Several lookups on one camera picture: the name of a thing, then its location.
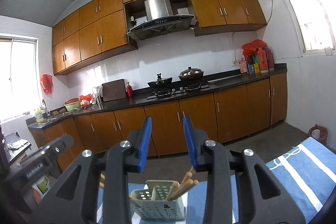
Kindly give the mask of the lower wooden kitchen cabinets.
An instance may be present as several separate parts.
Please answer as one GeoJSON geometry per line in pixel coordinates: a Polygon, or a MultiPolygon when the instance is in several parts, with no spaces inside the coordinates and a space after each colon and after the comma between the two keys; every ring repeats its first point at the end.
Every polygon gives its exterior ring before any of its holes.
{"type": "Polygon", "coordinates": [[[73,137],[74,145],[58,161],[65,169],[80,151],[106,151],[150,117],[149,155],[167,156],[186,151],[185,116],[210,139],[226,143],[284,120],[287,99],[286,69],[279,69],[265,75],[223,79],[203,90],[175,92],[165,99],[149,100],[141,94],[94,105],[49,122],[33,123],[29,132],[38,147],[64,135],[73,137]]]}

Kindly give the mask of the blue striped tablecloth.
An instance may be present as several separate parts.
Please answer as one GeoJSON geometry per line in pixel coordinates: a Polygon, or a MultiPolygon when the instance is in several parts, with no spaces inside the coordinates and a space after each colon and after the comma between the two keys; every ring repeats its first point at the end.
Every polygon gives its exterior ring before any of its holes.
{"type": "MultiPolygon", "coordinates": [[[[309,137],[289,152],[266,163],[283,184],[309,223],[327,202],[335,188],[335,153],[309,137]]],[[[238,199],[235,176],[232,182],[232,223],[239,220],[238,199]]],[[[203,223],[207,182],[200,182],[190,192],[182,196],[186,208],[186,220],[172,223],[203,223]]],[[[96,222],[102,220],[102,195],[98,190],[96,222]]]]}

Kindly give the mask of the green perforated utensil holder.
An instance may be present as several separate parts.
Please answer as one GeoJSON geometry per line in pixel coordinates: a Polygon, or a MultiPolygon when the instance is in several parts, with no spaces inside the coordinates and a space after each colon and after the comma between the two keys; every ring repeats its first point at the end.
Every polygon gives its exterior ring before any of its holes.
{"type": "Polygon", "coordinates": [[[174,180],[147,180],[143,189],[131,192],[130,207],[143,221],[176,222],[186,220],[182,197],[167,200],[174,180]]]}

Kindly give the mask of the red bucket on floor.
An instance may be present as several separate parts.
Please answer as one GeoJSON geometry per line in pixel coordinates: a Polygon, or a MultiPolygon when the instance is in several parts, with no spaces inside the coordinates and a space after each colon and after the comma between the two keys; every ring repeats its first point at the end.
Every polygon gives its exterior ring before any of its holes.
{"type": "Polygon", "coordinates": [[[315,124],[312,128],[309,129],[308,135],[323,144],[324,146],[327,145],[327,128],[315,124]]]}

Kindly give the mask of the green bowl red lid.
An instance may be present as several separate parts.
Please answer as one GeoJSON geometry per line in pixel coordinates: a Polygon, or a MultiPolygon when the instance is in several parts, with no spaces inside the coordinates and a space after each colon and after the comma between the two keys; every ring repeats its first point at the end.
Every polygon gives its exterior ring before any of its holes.
{"type": "Polygon", "coordinates": [[[80,100],[79,100],[79,98],[72,98],[70,100],[67,100],[64,103],[64,107],[66,108],[67,111],[74,111],[77,108],[80,108],[80,100]]]}

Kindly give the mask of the dark wooden cutting board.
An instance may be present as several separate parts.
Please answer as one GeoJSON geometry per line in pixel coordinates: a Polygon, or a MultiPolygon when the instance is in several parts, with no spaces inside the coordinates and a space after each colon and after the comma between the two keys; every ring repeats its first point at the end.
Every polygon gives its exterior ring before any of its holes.
{"type": "Polygon", "coordinates": [[[104,102],[126,98],[127,94],[124,79],[102,84],[102,97],[104,102]]]}

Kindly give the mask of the red bottle on counter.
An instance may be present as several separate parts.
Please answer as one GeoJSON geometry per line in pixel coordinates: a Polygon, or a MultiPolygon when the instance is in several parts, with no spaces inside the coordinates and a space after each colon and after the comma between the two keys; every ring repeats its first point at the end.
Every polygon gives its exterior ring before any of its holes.
{"type": "Polygon", "coordinates": [[[133,89],[129,82],[126,83],[126,93],[129,98],[133,96],[133,89]]]}

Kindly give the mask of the black gas stove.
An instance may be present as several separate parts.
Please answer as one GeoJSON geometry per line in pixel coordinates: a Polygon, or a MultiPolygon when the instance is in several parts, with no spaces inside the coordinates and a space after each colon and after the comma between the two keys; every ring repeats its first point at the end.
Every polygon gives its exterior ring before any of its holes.
{"type": "Polygon", "coordinates": [[[217,86],[211,83],[199,83],[199,84],[192,84],[187,86],[179,86],[177,88],[165,88],[159,89],[152,92],[150,96],[147,97],[148,101],[153,100],[165,100],[167,98],[179,97],[184,96],[186,94],[191,94],[194,92],[204,92],[208,90],[213,90],[217,86]]]}

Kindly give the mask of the black wok with utensil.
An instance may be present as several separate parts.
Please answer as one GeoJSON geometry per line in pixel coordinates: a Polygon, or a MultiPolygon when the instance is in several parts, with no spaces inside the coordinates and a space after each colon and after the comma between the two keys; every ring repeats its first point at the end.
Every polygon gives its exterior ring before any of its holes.
{"type": "Polygon", "coordinates": [[[153,88],[154,90],[162,90],[162,89],[168,89],[171,86],[173,78],[162,78],[161,73],[157,74],[157,80],[156,81],[150,81],[147,84],[153,88]]]}

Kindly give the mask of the colourful condiment boxes group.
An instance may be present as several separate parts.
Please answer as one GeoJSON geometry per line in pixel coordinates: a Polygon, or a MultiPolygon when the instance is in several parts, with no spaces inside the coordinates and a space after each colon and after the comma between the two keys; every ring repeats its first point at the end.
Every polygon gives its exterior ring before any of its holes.
{"type": "Polygon", "coordinates": [[[256,55],[244,55],[239,60],[240,73],[242,75],[256,75],[260,73],[260,65],[256,55]]]}

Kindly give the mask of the dark red thermos bottle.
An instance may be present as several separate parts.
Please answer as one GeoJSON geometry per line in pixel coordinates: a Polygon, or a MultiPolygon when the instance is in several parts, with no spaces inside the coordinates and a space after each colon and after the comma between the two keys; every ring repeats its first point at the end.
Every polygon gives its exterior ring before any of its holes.
{"type": "Polygon", "coordinates": [[[266,59],[268,62],[268,69],[269,71],[273,71],[274,70],[274,59],[273,59],[273,54],[272,51],[270,50],[270,48],[268,46],[265,47],[265,53],[266,53],[266,59]]]}

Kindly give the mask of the lidded wok pan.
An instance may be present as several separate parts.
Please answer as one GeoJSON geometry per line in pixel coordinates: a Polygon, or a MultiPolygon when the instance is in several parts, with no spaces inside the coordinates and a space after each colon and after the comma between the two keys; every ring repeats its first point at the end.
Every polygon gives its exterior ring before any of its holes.
{"type": "Polygon", "coordinates": [[[198,81],[202,79],[204,71],[199,68],[188,67],[179,74],[179,79],[184,82],[198,81]]]}

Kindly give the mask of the steel range hood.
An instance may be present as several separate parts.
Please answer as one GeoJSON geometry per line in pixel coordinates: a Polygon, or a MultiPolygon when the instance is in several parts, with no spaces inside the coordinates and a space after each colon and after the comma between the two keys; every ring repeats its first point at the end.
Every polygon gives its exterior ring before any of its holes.
{"type": "Polygon", "coordinates": [[[188,0],[137,0],[125,4],[127,36],[145,40],[185,31],[196,25],[188,0]]]}

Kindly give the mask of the red plastic bag on wall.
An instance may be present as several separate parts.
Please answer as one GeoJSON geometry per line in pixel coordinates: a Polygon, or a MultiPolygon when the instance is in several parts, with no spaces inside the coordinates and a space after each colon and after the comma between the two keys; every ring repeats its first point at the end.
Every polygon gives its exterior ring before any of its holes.
{"type": "Polygon", "coordinates": [[[52,80],[52,75],[48,74],[43,74],[40,77],[40,83],[42,90],[44,91],[45,94],[50,95],[53,92],[53,80],[52,80]]]}

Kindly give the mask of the upper wooden wall cabinets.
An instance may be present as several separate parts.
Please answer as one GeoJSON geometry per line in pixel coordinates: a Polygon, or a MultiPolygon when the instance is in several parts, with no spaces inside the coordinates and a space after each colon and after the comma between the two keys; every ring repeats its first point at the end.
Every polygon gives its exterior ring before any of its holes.
{"type": "Polygon", "coordinates": [[[265,25],[258,0],[92,0],[54,25],[53,71],[66,75],[189,28],[201,36],[265,25]]]}

